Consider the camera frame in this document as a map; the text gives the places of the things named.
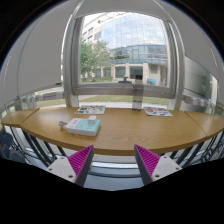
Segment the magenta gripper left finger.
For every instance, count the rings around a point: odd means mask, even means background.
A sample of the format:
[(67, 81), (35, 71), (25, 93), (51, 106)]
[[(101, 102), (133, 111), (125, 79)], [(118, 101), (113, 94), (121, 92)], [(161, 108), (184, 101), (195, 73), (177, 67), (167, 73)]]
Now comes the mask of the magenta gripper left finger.
[(59, 157), (47, 168), (47, 171), (79, 186), (83, 186), (93, 156), (94, 146), (90, 145), (69, 157)]

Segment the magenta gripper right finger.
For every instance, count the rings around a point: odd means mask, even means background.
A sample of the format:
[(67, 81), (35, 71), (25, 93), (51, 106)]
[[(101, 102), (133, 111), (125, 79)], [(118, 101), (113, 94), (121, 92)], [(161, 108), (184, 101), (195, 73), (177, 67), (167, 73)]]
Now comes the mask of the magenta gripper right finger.
[(134, 145), (134, 156), (144, 185), (181, 170), (169, 156), (159, 156), (139, 145)]

